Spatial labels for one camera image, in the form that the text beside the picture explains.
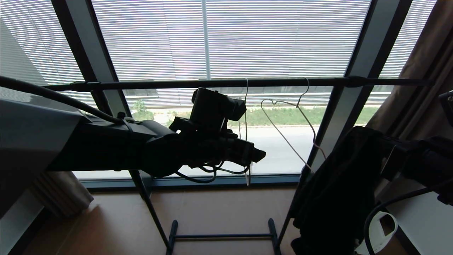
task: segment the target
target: curtain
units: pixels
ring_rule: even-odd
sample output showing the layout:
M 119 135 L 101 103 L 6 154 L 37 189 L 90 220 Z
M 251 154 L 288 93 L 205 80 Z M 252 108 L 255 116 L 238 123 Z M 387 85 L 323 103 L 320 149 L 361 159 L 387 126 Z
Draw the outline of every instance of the curtain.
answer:
M 93 196 L 72 172 L 43 172 L 33 181 L 31 192 L 60 218 L 88 208 Z
M 453 135 L 438 100 L 453 89 L 452 17 L 453 1 L 438 1 L 399 77 L 429 79 L 433 85 L 395 87 L 367 127 L 401 139 Z

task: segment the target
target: window frame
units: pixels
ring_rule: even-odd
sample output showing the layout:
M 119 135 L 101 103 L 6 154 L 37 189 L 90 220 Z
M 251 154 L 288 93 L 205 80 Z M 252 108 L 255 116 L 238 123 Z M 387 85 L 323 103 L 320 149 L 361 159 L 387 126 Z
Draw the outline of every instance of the window frame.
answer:
M 378 78 L 411 3 L 411 0 L 371 0 L 345 76 L 356 75 Z M 52 0 L 52 4 L 85 80 L 117 82 L 118 77 L 91 0 Z M 320 144 L 327 154 L 333 150 L 338 139 L 352 128 L 372 89 L 373 86 L 359 88 L 335 86 L 333 88 L 316 137 L 317 144 Z M 114 116 L 118 112 L 125 112 L 127 116 L 131 116 L 122 90 L 97 89 L 92 91 L 92 95 L 100 110 Z M 317 148 L 312 147 L 308 164 L 313 165 L 316 169 L 322 162 L 323 158 L 318 153 Z M 218 187 L 222 185 L 243 187 L 245 184 L 243 176 L 240 178 L 218 177 L 211 184 L 200 185 L 181 178 L 153 179 L 144 172 L 141 172 L 141 175 L 148 187 L 170 189 L 201 188 L 202 186 Z M 254 186 L 294 186 L 298 183 L 299 177 L 300 174 L 253 176 L 251 181 Z M 131 186 L 133 185 L 132 180 L 127 179 L 81 181 L 86 187 L 96 191 L 133 188 Z

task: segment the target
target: dark clothing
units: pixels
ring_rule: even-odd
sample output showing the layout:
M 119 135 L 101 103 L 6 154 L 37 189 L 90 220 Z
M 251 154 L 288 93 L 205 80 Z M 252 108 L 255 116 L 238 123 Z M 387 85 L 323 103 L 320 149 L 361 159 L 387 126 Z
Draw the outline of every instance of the dark clothing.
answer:
M 354 127 L 296 193 L 291 213 L 301 237 L 291 246 L 297 255 L 353 254 L 375 205 L 383 158 L 375 141 L 381 136 Z

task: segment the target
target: white horizontal blind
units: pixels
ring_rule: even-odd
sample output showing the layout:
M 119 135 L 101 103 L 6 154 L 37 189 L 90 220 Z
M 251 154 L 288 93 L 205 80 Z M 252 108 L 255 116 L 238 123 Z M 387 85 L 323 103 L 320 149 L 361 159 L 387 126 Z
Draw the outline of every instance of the white horizontal blind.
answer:
M 343 76 L 369 0 L 206 0 L 212 78 Z
M 436 0 L 413 0 L 381 77 L 397 78 L 412 52 Z
M 36 85 L 83 80 L 51 0 L 1 0 L 0 74 Z M 96 106 L 90 93 L 62 92 Z
M 119 80 L 206 78 L 201 0 L 93 0 Z

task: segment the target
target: black clothes rack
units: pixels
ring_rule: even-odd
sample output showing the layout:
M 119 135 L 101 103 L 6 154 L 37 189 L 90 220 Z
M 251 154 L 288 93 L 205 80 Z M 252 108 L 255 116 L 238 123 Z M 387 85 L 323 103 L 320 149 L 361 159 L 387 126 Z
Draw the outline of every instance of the black clothes rack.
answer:
M 102 92 L 103 90 L 110 89 L 146 89 L 146 88 L 221 88 L 221 87 L 291 87 L 291 86 L 339 86 L 346 88 L 355 88 L 367 85 L 405 85 L 405 86 L 426 86 L 429 81 L 418 79 L 375 79 L 363 77 L 340 77 L 340 78 L 290 78 L 290 79 L 237 79 L 237 80 L 196 80 L 196 81 L 149 81 L 149 82 L 75 82 L 68 85 L 52 85 L 45 86 L 53 91 L 76 91 L 76 92 Z M 280 255 L 280 244 L 283 239 L 286 228 L 288 227 L 291 219 L 290 211 L 288 212 L 283 224 L 280 235 L 277 235 L 274 220 L 268 220 L 269 233 L 258 234 L 218 234 L 218 235 L 177 235 L 178 222 L 173 221 L 169 237 L 165 235 L 156 211 L 151 203 L 150 193 L 147 191 L 140 172 L 138 170 L 130 170 L 132 180 L 137 187 L 140 196 L 145 201 L 148 210 L 156 223 L 162 241 L 167 248 L 167 255 L 171 255 L 174 248 L 174 243 L 181 239 L 193 240 L 213 240 L 215 238 L 238 238 L 238 239 L 252 239 L 252 238 L 270 238 L 274 248 L 274 254 Z M 297 190 L 305 183 L 310 175 L 310 171 L 304 168 L 298 184 Z

